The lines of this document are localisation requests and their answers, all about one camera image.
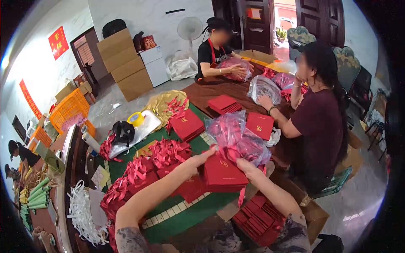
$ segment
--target long black hair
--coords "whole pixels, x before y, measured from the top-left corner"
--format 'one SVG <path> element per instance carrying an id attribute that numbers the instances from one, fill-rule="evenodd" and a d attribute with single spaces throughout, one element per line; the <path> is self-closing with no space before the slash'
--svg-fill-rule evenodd
<path id="1" fill-rule="evenodd" d="M 9 152 L 10 152 L 10 160 L 13 160 L 13 153 L 17 148 L 23 147 L 23 145 L 21 143 L 19 143 L 18 141 L 13 141 L 10 140 L 9 141 Z"/>
<path id="2" fill-rule="evenodd" d="M 307 59 L 307 65 L 316 71 L 314 78 L 319 77 L 323 84 L 333 90 L 336 97 L 340 115 L 342 117 L 343 138 L 337 162 L 341 162 L 347 156 L 348 129 L 347 115 L 345 110 L 345 91 L 337 78 L 337 62 L 333 49 L 322 42 L 311 42 L 303 47 L 303 54 Z"/>

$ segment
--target gold wrapping paper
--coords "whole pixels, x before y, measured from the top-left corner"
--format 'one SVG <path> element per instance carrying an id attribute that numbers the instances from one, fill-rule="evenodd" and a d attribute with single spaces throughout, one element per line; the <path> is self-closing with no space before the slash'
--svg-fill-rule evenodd
<path id="1" fill-rule="evenodd" d="M 177 97 L 178 101 L 181 100 L 181 104 L 183 104 L 184 100 L 187 98 L 187 94 L 183 91 L 177 91 L 177 90 L 162 92 L 159 95 L 151 97 L 149 99 L 149 102 L 142 109 L 141 112 L 143 112 L 145 110 L 152 111 L 152 108 L 154 108 L 156 110 L 156 112 L 158 113 L 157 117 L 161 120 L 162 123 L 154 130 L 155 132 L 159 131 L 162 127 L 164 127 L 167 124 L 167 121 L 169 120 L 172 113 L 169 111 L 164 112 L 168 108 L 166 103 L 169 103 L 175 97 Z M 190 101 L 187 101 L 187 104 L 185 105 L 184 110 L 188 109 L 189 104 L 190 104 Z"/>

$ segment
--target packing tape roll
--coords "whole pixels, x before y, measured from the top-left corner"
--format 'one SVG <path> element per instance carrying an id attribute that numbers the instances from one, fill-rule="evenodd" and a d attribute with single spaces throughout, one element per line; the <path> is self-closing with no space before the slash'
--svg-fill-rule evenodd
<path id="1" fill-rule="evenodd" d="M 141 112 L 136 112 L 131 116 L 129 116 L 127 122 L 133 125 L 134 127 L 139 127 L 144 120 L 145 118 L 142 116 Z"/>

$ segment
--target window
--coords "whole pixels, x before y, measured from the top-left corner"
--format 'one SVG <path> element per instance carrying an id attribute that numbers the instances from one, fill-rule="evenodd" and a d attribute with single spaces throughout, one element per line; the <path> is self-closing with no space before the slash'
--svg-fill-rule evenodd
<path id="1" fill-rule="evenodd" d="M 85 36 L 81 37 L 73 44 L 75 45 L 77 54 L 79 55 L 79 58 L 83 66 L 85 65 L 86 62 L 88 62 L 89 65 L 92 65 L 94 62 L 94 58 L 92 52 L 90 51 L 89 45 L 87 44 L 86 37 Z"/>

